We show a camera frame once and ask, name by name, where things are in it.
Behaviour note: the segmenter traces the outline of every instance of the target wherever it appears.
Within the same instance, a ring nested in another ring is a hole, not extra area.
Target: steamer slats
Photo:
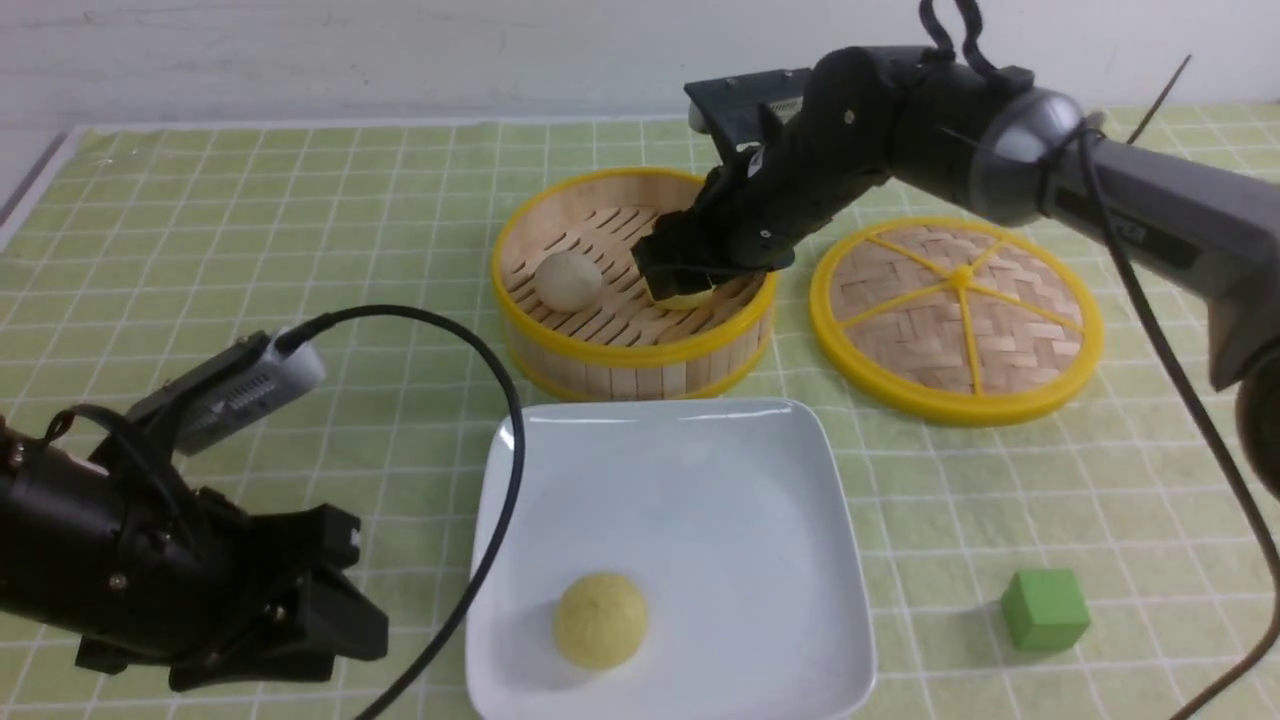
[[[700,355],[676,354],[663,364],[644,361],[649,351],[721,327],[762,291],[772,302],[773,281],[764,275],[726,283],[694,310],[664,310],[649,300],[631,246],[652,231],[658,215],[687,208],[699,190],[700,181],[675,173],[605,172],[582,178],[512,219],[494,281],[520,311],[562,337],[636,352],[593,357],[590,351],[562,350],[522,334],[508,320],[511,351],[535,379],[572,398],[682,397],[722,383],[756,357],[756,348],[769,337],[768,304],[753,307],[755,320],[736,337],[717,340]],[[534,292],[539,263],[561,251],[582,252],[604,278],[599,301],[580,313],[554,313]]]

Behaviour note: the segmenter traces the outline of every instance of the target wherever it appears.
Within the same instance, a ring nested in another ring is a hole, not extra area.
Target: table
[[[1135,122],[1112,110],[1115,135]],[[500,345],[488,249],[520,202],[595,168],[716,163],[682,119],[115,129],[72,137],[78,151],[46,173],[0,255],[0,411],[28,433],[82,397],[124,409],[247,332],[360,302],[428,307]],[[1280,106],[1169,108],[1142,143],[1280,181]],[[827,247],[940,213],[955,209],[891,182],[806,240],[780,277],[772,351],[732,391],[809,404],[836,448],[879,657],[858,717],[1165,717],[1254,642],[1270,585],[1098,247],[1050,222],[1027,228],[1107,319],[1097,377],[1043,420],[972,430],[897,415],[852,391],[809,331],[805,291]],[[1208,392],[1203,306],[1143,275]],[[425,328],[366,320],[319,346],[325,386],[182,470],[253,512],[330,502],[360,514],[351,577],[390,615],[390,656],[339,662],[324,685],[175,697],[161,671],[77,670],[76,638],[0,616],[9,720],[349,717],[426,643],[467,578],[502,396],[483,364]],[[526,402],[552,400],[521,384]],[[1231,398],[1207,402],[1234,438]],[[67,446],[93,442],[77,430]],[[1042,565],[1076,571],[1093,628],[1068,653],[1025,657],[995,602],[1014,570]],[[1268,662],[1208,716],[1277,708]],[[461,642],[388,714],[419,716],[474,717]]]

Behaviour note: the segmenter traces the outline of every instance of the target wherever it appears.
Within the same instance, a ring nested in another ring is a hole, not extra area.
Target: bamboo steamer
[[[602,170],[532,197],[498,237],[492,281],[516,366],[564,400],[662,400],[721,395],[768,347],[773,275],[718,287],[694,310],[649,299],[631,246],[658,215],[689,208],[696,176],[658,168]],[[604,275],[599,301],[556,313],[534,292],[548,255],[582,252]]]

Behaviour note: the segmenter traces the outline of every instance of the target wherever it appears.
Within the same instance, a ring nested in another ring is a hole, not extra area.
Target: robotic arm
[[[1245,452],[1280,482],[1280,190],[1082,132],[1098,119],[1030,72],[970,65],[937,47],[847,47],[812,70],[687,85],[690,122],[723,164],[634,247],[654,300],[790,265],[797,242],[891,177],[1000,225],[1048,217],[1101,240],[1089,143],[1128,255],[1207,302],[1210,380],[1243,380]]]

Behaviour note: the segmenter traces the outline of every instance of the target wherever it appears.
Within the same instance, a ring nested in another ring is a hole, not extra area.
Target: yellow bun
[[[640,589],[616,573],[595,573],[570,585],[556,607],[556,648],[579,667],[608,670],[631,659],[649,629]]]

